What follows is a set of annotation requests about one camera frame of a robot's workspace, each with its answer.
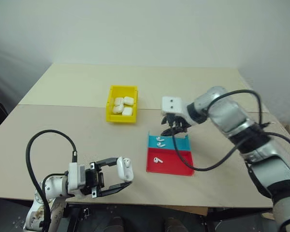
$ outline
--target table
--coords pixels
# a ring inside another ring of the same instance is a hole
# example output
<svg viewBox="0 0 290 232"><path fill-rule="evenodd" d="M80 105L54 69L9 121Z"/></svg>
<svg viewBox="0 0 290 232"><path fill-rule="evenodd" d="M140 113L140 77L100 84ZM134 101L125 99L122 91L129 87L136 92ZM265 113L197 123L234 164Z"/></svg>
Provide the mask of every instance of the table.
<svg viewBox="0 0 290 232"><path fill-rule="evenodd" d="M182 77L178 81L175 76L180 73ZM149 83L155 80L156 85L151 87ZM166 83L165 87L158 88L157 85L162 83ZM138 86L136 124L105 122L104 108L101 107L106 103L111 84ZM159 135L165 129L160 125L157 103L160 97L166 94L192 101L213 85L223 85L228 90L247 88L235 69L53 64L0 126L0 197L33 199L34 186L25 163L26 145L35 133L56 129L73 139L78 162L87 168L90 162L108 157L125 156L133 163L133 184L123 191L94 200L91 196L74 197L68 199L69 202L271 207L271 200L257 192L238 152L218 168L205 173L195 172L192 177L147 173L145 170L147 134ZM248 109L251 117L257 119L253 97L243 94L236 99ZM266 108L263 117L264 121L275 122L267 130L290 137ZM199 167L216 163L232 148L211 121L190 128L189 136L194 163ZM290 151L287 144L283 143L283 146ZM41 136L31 152L37 179L67 170L71 156L72 148L64 138L56 134ZM115 168L106 167L103 173L106 186L120 181Z"/></svg>

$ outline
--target floor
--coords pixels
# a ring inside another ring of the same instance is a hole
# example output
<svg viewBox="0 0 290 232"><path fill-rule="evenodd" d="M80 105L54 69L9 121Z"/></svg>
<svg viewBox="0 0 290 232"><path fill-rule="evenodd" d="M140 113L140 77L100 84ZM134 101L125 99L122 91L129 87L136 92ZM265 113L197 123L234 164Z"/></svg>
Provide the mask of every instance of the floor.
<svg viewBox="0 0 290 232"><path fill-rule="evenodd" d="M20 232L29 207L0 199L0 232ZM79 232L102 232L109 220L115 216L124 218L126 232L162 232L165 218L174 217L182 221L189 232L205 232L198 215L139 205L92 205L90 215L80 221ZM58 232L65 232L69 218L63 218ZM275 232L274 221L260 215L241 217L215 223L217 232Z"/></svg>

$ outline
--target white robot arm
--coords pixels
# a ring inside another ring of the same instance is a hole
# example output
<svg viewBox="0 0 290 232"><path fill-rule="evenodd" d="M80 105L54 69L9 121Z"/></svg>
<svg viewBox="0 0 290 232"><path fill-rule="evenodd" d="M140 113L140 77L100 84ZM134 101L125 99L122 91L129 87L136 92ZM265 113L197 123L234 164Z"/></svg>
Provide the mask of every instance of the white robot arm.
<svg viewBox="0 0 290 232"><path fill-rule="evenodd" d="M259 123L249 118L247 112L229 97L237 93L251 93L257 97L260 111ZM234 148L240 151L258 191L272 199L273 212L279 229L286 228L290 232L290 154L270 136L284 138L289 143L290 140L282 135L263 131L263 127L267 124L262 124L261 100L257 93L252 90L227 93L223 87L213 87L191 104L185 104L177 97L163 97L161 110L165 116L162 124L168 123L170 126L161 135L172 135L173 138L174 134L187 132L189 127L203 123L209 117L235 144ZM209 171L217 166L204 169L189 167L197 171Z"/></svg>
<svg viewBox="0 0 290 232"><path fill-rule="evenodd" d="M47 132L61 134L69 141L71 139L57 130L44 130L37 133L28 143L26 151L26 161L29 174L35 184L35 176L29 159L30 147L35 138ZM90 168L85 170L84 165L77 164L77 152L73 142L73 159L69 163L69 169L64 174L48 175L43 182L40 182L34 192L34 201L29 210L24 232L55 232L63 215L65 200L70 197L84 197L91 195L92 198L103 197L117 193L129 186L133 180L133 169L129 158L108 158L98 162L90 163ZM117 165L118 176L123 183L112 185L109 189L103 190L104 178L102 167Z"/></svg>

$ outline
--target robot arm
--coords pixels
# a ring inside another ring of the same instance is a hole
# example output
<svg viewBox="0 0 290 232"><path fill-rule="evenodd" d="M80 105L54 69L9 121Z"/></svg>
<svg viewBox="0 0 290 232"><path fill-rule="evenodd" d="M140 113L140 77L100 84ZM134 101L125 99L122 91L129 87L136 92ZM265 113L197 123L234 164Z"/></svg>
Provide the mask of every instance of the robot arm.
<svg viewBox="0 0 290 232"><path fill-rule="evenodd" d="M103 190L102 167L114 165L117 165L118 176L124 182ZM84 165L78 165L77 162L69 163L67 176L51 176L45 182L45 195L51 211L51 223L48 231L57 231L67 198L83 197L89 194L92 198L107 196L123 190L132 183L132 180L133 169L129 158L109 158L92 162L87 170L85 170ZM44 204L37 190L35 190L33 205L27 214L23 231L42 231L43 221Z"/></svg>
<svg viewBox="0 0 290 232"><path fill-rule="evenodd" d="M238 150L248 173L258 191L272 199L279 228L286 227L290 232L290 154L230 97L211 104L225 93L226 89L213 87L191 104L183 103L180 98L163 97L161 109L166 117L162 124L168 122L171 129L162 135L187 132L187 128L203 123L209 117L233 144L246 138Z"/></svg>

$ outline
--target red tray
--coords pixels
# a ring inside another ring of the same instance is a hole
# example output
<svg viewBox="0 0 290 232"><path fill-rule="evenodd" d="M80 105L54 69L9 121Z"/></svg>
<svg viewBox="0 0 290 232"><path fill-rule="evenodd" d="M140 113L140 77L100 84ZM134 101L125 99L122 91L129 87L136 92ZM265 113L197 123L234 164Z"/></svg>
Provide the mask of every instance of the red tray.
<svg viewBox="0 0 290 232"><path fill-rule="evenodd" d="M193 165L192 155L190 151L179 151L182 157ZM162 160L163 163L154 163L154 158ZM188 175L192 176L194 170L187 167L177 156L175 150L161 149L161 148L148 148L147 152L147 172L164 173L174 175Z"/></svg>

